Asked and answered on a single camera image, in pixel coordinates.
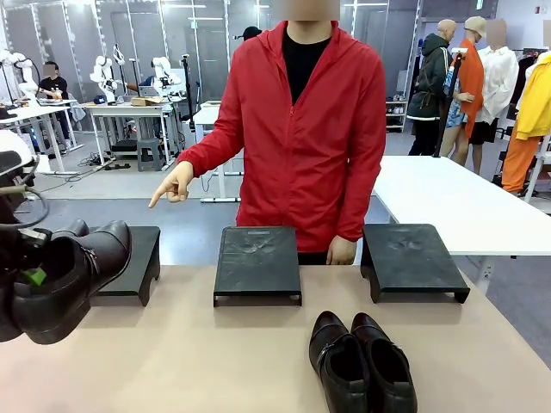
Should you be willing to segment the person's right hand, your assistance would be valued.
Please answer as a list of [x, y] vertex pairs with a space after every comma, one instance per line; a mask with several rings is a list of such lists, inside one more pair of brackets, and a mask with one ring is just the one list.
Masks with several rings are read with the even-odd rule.
[[189, 196], [188, 185], [193, 179], [193, 165], [187, 161], [180, 162], [158, 186], [148, 207], [154, 208], [164, 196], [170, 203], [187, 200]]

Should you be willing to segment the person's left hand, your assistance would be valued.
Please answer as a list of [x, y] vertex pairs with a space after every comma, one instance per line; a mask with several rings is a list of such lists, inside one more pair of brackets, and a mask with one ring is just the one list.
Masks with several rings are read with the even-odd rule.
[[352, 242], [335, 236], [329, 246], [326, 257], [327, 265], [351, 265], [356, 257], [357, 241]]

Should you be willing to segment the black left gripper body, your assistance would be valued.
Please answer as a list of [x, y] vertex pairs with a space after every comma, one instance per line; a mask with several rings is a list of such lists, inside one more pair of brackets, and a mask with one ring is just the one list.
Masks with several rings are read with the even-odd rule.
[[51, 231], [42, 228], [16, 228], [14, 225], [2, 225], [1, 285], [22, 279], [22, 270], [41, 268], [44, 249], [51, 240], [52, 234]]

